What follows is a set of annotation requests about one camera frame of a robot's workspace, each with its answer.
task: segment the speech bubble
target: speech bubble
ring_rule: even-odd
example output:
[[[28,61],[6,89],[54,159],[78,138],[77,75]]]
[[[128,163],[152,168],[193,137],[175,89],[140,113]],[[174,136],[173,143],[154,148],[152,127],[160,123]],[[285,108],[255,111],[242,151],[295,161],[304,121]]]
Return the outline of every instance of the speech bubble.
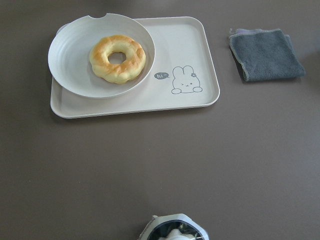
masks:
[[[169,74],[166,73],[166,72],[157,72],[154,77],[156,79],[159,79],[159,80],[162,80],[162,79],[166,79],[166,78],[169,78]]]

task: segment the white bowl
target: white bowl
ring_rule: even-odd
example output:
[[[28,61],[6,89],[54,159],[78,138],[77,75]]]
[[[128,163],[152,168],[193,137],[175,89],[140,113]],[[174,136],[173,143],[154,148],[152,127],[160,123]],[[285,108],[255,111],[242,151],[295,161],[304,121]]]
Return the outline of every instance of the white bowl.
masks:
[[[141,74],[125,84],[109,83],[97,77],[89,53],[103,37],[126,35],[137,41],[146,54]],[[48,65],[54,79],[65,89],[87,98],[110,98],[137,87],[149,74],[155,60],[155,44],[149,32],[137,21],[114,13],[104,17],[81,17],[60,29],[48,52]]]

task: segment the donut hole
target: donut hole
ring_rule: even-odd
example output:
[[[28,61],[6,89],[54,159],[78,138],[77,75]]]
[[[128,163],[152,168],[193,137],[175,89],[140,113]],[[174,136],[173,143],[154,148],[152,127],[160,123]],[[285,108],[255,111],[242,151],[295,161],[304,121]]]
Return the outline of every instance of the donut hole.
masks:
[[[122,64],[127,59],[123,52],[113,52],[108,56],[108,61],[111,64]]]

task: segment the microfiber cloth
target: microfiber cloth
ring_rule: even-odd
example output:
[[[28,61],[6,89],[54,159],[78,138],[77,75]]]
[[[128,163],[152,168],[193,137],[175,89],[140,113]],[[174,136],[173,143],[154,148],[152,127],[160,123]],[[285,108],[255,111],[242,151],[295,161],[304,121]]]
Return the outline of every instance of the microfiber cloth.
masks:
[[[289,35],[281,29],[237,29],[230,47],[241,64],[247,82],[288,79],[306,75],[298,61]]]

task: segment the donut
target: donut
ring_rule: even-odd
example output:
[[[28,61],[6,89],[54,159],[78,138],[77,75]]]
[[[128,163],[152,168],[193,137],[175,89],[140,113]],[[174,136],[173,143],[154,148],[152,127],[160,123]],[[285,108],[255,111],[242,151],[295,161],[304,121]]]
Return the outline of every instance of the donut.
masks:
[[[125,54],[125,61],[112,64],[113,53]],[[89,60],[94,74],[110,83],[125,84],[135,79],[145,67],[146,54],[142,46],[125,35],[103,37],[90,51]]]

